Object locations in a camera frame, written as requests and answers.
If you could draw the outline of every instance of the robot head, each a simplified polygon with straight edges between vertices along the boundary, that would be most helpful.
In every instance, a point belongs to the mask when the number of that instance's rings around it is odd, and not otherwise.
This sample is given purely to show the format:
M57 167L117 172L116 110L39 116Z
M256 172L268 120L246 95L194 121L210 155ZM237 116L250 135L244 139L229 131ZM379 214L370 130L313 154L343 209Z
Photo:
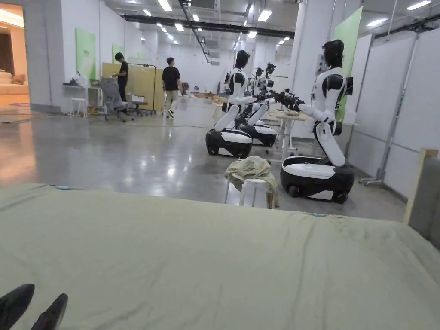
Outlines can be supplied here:
M342 67L344 43L342 40L331 40L323 45L324 59L329 67Z
M273 65L272 63L268 63L268 67L266 68L266 73L267 74L272 74L275 71L276 66Z
M257 68L257 72L255 73L255 75L258 77L260 77L263 74L263 69L262 68Z
M239 51L237 53L237 61L235 62L235 67L239 69L243 69L247 62L249 61L249 53L246 51Z

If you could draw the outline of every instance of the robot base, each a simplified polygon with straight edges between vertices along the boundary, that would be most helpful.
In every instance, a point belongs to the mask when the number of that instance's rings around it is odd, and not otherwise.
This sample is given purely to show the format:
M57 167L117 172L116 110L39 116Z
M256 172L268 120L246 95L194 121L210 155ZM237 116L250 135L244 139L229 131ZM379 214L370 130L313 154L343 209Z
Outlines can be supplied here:
M252 149L252 138L241 131L214 129L206 134L206 147L210 155L228 155L246 158Z
M310 197L322 191L332 191L332 202L344 204L353 187L355 174L351 167L334 167L331 162L321 165L322 158L289 157L282 163L281 184L292 197Z
M240 127L244 133L251 136L253 144L263 145L265 147L271 147L276 141L276 131L266 125L254 125L254 126L244 126Z

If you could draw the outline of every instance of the small white stool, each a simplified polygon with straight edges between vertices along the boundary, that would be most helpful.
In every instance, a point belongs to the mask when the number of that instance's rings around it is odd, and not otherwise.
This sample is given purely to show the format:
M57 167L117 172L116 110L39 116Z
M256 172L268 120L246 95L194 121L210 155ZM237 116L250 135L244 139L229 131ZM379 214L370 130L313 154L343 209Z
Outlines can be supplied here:
M87 102L85 99L72 99L72 110L70 112L70 116L79 116L80 112L84 114L84 119L87 118Z
M246 191L248 189L252 189L253 188L253 198L252 198L252 207L255 206L255 197L257 195L257 189L264 191L265 193L271 192L271 186L269 183L267 183L266 181L260 180L260 179L246 179L243 180L241 177L237 176L237 175L232 175L228 178L227 180L227 187L226 187L226 198L224 200L224 203L227 203L227 196L229 194L229 185L231 184L232 181L232 177L239 179L243 182L243 188L240 194L240 203L239 206L244 206L245 204L245 195L246 195Z

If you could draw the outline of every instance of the white robot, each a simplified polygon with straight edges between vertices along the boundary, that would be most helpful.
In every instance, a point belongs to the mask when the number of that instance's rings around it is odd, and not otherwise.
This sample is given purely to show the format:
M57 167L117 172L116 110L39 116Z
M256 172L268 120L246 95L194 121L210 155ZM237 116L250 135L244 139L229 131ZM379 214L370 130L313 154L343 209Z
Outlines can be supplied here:
M277 132L260 120L269 111L269 106L275 103L275 100L267 94L274 85L274 82L270 80L270 75L274 72L275 68L275 65L268 63L265 78L259 78L258 74L261 76L263 70L257 69L253 85L253 96L256 97L257 102L252 106L248 106L242 112L240 118L237 118L235 121L236 128L240 128L243 132L248 133L252 137L252 143L255 145L271 147L276 141Z
M353 79L342 73L344 43L332 40L323 45L329 69L318 76L313 86L311 105L296 98L297 109L310 116L311 129L327 158L289 157L281 168L281 183L293 197L310 197L322 191L333 192L332 201L343 204L353 187L355 174L334 136L342 132L335 120L337 103L352 94Z
M246 51L237 53L235 68L231 71L229 89L231 96L228 99L227 109L224 115L206 134L206 147L210 155L226 155L239 158L246 158L252 149L252 138L240 130L227 128L234 122L235 117L240 112L241 107L255 102L255 97L245 97L244 92L247 87L247 75L242 70L250 55Z

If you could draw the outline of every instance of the person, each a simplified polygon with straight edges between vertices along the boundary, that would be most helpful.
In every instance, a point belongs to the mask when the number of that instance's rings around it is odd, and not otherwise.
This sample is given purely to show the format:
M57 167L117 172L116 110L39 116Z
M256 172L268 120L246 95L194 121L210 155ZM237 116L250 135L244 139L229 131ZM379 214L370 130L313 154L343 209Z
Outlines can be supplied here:
M166 117L174 118L174 112L171 110L172 102L177 101L179 97L179 91L182 92L182 82L180 81L180 73L177 68L174 67L174 58L168 57L166 62L168 67L164 69L162 74L162 83L164 92L166 92Z
M121 95L121 99L123 102L127 102L127 95L125 93L125 88L127 87L128 82L128 63L124 59L124 55L122 53L117 53L114 57L119 63L122 63L121 70L119 73L115 73L113 78L117 78L117 84L119 85L119 94Z

